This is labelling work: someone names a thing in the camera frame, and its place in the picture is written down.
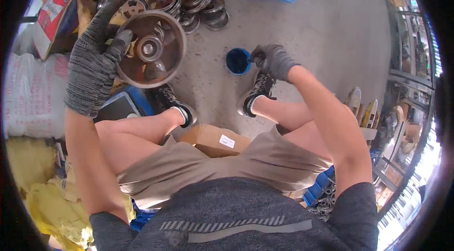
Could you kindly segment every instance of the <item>gray knit glove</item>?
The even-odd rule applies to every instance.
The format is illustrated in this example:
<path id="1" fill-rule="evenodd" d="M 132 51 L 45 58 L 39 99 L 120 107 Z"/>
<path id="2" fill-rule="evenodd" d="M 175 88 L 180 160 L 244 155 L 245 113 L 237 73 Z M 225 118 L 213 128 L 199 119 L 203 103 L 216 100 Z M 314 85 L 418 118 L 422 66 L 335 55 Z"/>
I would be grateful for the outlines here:
<path id="1" fill-rule="evenodd" d="M 111 17 L 127 0 L 109 0 L 94 16 L 77 39 L 70 56 L 66 106 L 79 114 L 94 118 L 109 98 L 117 65 L 133 36 L 122 31 L 105 50 L 105 32 Z"/>
<path id="2" fill-rule="evenodd" d="M 284 46 L 278 44 L 258 45 L 251 53 L 251 61 L 273 78 L 286 82 L 288 82 L 287 75 L 290 68 L 300 65 L 293 61 L 284 50 Z"/>

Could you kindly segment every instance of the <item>forearm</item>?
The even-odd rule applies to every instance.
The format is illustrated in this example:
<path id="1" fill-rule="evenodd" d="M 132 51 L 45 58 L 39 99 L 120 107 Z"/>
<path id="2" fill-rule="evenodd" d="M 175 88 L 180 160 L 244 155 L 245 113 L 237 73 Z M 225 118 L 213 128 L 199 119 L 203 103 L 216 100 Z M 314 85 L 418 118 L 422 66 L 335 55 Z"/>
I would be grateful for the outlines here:
<path id="1" fill-rule="evenodd" d="M 371 170 L 366 141 L 351 112 L 304 67 L 292 67 L 288 79 L 303 96 L 335 167 L 348 163 Z"/>
<path id="2" fill-rule="evenodd" d="M 103 157 L 93 120 L 66 108 L 65 138 L 77 190 L 87 213 L 110 212 L 127 223 L 122 192 Z"/>

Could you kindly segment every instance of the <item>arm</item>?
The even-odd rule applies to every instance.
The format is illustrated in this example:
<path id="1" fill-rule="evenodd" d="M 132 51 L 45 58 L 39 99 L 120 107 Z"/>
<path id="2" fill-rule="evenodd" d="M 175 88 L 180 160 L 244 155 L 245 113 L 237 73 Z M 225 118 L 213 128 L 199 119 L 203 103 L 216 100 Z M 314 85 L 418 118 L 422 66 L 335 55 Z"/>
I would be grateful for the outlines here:
<path id="1" fill-rule="evenodd" d="M 251 59 L 277 79 L 296 86 L 336 169 L 336 196 L 360 182 L 372 182 L 372 165 L 366 141 L 351 112 L 308 70 L 293 61 L 282 45 L 258 45 Z"/>
<path id="2" fill-rule="evenodd" d="M 65 137 L 77 191 L 87 213 L 109 212 L 128 223 L 122 192 L 103 157 L 93 120 L 66 108 Z"/>
<path id="3" fill-rule="evenodd" d="M 126 1 L 110 0 L 74 44 L 65 95 L 65 139 L 88 214 L 109 212 L 128 223 L 118 181 L 103 157 L 92 120 L 109 98 L 117 65 L 131 41 L 132 32 L 125 30 L 105 50 L 107 25 Z"/>
<path id="4" fill-rule="evenodd" d="M 288 79 L 303 96 L 332 155 L 336 169 L 336 195 L 357 183 L 371 183 L 369 149 L 353 115 L 304 67 L 291 67 Z"/>

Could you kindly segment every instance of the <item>yellow bag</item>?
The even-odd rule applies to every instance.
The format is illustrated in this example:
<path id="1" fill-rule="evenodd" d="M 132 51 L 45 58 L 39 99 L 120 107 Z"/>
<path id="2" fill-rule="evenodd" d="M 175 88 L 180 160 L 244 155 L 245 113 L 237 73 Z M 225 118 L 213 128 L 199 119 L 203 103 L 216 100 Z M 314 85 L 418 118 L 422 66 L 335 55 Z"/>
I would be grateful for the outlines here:
<path id="1" fill-rule="evenodd" d="M 34 183 L 46 183 L 55 175 L 57 152 L 44 139 L 10 138 L 6 142 L 8 161 L 20 194 L 30 192 Z"/>
<path id="2" fill-rule="evenodd" d="M 93 242 L 88 214 L 80 200 L 65 200 L 59 185 L 61 180 L 57 177 L 47 184 L 33 184 L 26 197 L 26 209 L 41 233 L 55 237 L 66 251 L 82 251 Z M 136 218 L 131 197 L 124 194 L 123 202 L 131 222 Z"/>

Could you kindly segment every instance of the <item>concrete floor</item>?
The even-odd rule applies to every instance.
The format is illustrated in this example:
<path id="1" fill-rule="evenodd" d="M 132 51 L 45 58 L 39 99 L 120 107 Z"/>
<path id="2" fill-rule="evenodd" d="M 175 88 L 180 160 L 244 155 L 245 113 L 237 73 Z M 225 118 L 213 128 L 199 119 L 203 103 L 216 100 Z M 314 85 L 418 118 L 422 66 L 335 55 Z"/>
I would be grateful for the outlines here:
<path id="1" fill-rule="evenodd" d="M 254 138 L 272 122 L 236 112 L 239 96 L 253 84 L 256 67 L 236 77 L 224 58 L 234 47 L 252 51 L 257 44 L 284 45 L 304 67 L 344 101 L 355 86 L 362 103 L 377 98 L 381 106 L 389 69 L 390 33 L 385 0 L 225 0 L 229 27 L 205 26 L 187 36 L 188 52 L 171 81 L 175 94 L 198 112 L 198 121 Z M 278 81 L 273 96 L 302 101 L 296 89 Z M 178 129 L 175 135 L 182 133 Z"/>

